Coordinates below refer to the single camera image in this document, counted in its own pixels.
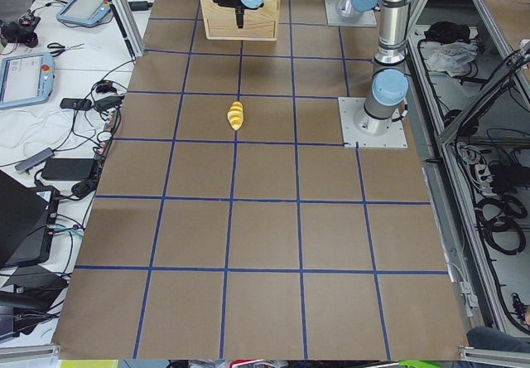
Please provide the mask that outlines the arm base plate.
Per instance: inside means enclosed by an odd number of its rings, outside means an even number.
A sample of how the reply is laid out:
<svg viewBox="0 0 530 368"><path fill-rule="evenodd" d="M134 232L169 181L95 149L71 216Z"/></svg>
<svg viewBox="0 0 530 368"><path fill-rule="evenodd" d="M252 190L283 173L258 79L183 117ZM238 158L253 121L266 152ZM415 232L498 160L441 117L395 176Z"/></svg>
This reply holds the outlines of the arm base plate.
<svg viewBox="0 0 530 368"><path fill-rule="evenodd" d="M364 110L365 98L339 97L339 114L345 148L408 148L401 112L395 108L390 119L374 119Z"/></svg>

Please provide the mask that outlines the silver rear robot arm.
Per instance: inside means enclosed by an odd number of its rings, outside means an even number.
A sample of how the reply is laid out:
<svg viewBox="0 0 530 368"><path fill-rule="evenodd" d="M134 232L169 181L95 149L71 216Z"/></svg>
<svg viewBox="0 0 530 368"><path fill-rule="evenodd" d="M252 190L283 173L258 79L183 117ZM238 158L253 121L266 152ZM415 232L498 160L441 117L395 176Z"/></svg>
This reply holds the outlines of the silver rear robot arm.
<svg viewBox="0 0 530 368"><path fill-rule="evenodd" d="M378 0L338 0L335 6L341 17L354 18L373 10L377 4Z"/></svg>

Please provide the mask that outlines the rear arm base plate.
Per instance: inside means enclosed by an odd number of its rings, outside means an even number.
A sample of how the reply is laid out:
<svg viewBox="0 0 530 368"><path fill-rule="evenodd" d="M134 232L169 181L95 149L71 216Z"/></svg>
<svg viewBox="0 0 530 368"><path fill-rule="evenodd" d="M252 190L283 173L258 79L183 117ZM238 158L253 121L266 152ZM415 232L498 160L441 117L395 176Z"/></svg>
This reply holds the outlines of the rear arm base plate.
<svg viewBox="0 0 530 368"><path fill-rule="evenodd" d="M379 0L325 0L329 26L375 28L374 9Z"/></svg>

